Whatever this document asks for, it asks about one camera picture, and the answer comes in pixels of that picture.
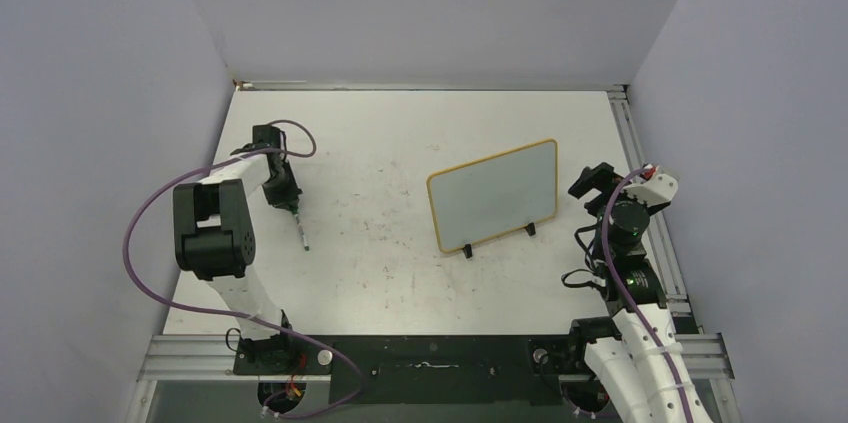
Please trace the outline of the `green capped whiteboard marker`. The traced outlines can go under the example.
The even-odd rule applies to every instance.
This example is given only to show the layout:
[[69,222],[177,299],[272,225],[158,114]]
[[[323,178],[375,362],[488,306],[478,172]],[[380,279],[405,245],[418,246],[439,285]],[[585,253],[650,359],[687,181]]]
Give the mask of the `green capped whiteboard marker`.
[[303,247],[303,249],[304,249],[305,251],[309,251],[309,250],[310,250],[310,245],[309,245],[308,238],[307,238],[307,236],[306,236],[305,229],[304,229],[304,227],[303,227],[303,223],[302,223],[302,220],[301,220],[299,207],[298,207],[297,205],[291,206],[291,207],[290,207],[290,209],[289,209],[289,211],[290,211],[291,215],[292,215],[292,216],[293,216],[293,218],[294,218],[295,225],[296,225],[296,229],[297,229],[297,232],[298,232],[298,235],[299,235],[299,238],[300,238],[300,241],[301,241],[302,247]]

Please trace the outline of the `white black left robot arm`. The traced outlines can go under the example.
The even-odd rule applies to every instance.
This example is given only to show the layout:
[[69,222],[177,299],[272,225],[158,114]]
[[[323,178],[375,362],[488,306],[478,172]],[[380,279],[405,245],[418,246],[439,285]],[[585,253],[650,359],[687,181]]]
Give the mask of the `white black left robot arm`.
[[275,122],[255,125],[235,162],[172,194],[175,256],[185,272],[206,282],[227,310],[241,315],[240,344],[259,353],[271,372],[290,371],[298,346],[283,330],[291,324],[273,303],[253,267],[257,254],[248,197],[260,189],[267,204],[297,216],[302,190],[288,161],[285,132]]

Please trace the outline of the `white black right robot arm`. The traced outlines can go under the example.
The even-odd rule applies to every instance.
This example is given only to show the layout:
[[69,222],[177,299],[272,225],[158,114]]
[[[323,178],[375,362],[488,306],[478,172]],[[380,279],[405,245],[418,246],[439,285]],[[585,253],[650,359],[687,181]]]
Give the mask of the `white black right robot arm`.
[[675,335],[672,311],[642,242],[653,216],[667,208],[678,179],[646,164],[626,175],[602,162],[584,168],[568,189],[593,217],[583,247],[586,287],[606,305],[605,317],[575,320],[565,345],[569,364],[590,371],[624,422],[708,422]]

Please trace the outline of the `yellow framed whiteboard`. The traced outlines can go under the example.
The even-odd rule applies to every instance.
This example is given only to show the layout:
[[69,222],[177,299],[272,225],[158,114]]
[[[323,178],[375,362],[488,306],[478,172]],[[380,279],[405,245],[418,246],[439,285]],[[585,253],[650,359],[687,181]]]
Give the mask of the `yellow framed whiteboard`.
[[559,145],[552,138],[435,172],[426,189],[439,251],[473,248],[536,227],[559,209]]

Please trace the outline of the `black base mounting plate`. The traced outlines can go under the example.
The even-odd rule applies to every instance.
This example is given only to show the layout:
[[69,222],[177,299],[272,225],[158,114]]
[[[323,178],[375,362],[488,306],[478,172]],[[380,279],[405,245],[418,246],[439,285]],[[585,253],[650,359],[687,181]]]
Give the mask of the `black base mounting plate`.
[[602,410],[606,388],[583,361],[586,343],[570,335],[329,336],[332,352],[292,340],[263,348],[241,341],[238,376],[292,376],[299,391],[309,377],[326,376],[330,397],[354,393],[356,404],[574,403]]

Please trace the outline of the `aluminium right side rail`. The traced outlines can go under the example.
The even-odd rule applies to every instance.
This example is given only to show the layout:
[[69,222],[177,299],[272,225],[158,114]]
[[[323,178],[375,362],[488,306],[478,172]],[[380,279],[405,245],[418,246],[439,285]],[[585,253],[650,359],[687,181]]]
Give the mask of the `aluminium right side rail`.
[[616,86],[607,92],[613,115],[619,129],[628,167],[646,170],[647,178],[637,177],[626,188],[629,196],[638,199],[652,214],[646,233],[650,242],[656,272],[671,300],[673,312],[690,313],[691,308],[682,272],[678,264],[666,221],[661,211],[666,209],[675,196],[679,181],[670,171],[657,163],[650,163],[644,156],[625,87]]

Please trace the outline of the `aluminium back rail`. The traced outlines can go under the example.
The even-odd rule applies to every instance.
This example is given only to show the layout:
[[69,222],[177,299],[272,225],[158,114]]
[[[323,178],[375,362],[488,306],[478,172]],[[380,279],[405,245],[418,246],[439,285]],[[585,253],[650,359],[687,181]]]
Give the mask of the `aluminium back rail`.
[[625,93],[626,84],[568,83],[352,83],[239,81],[241,91],[603,91]]

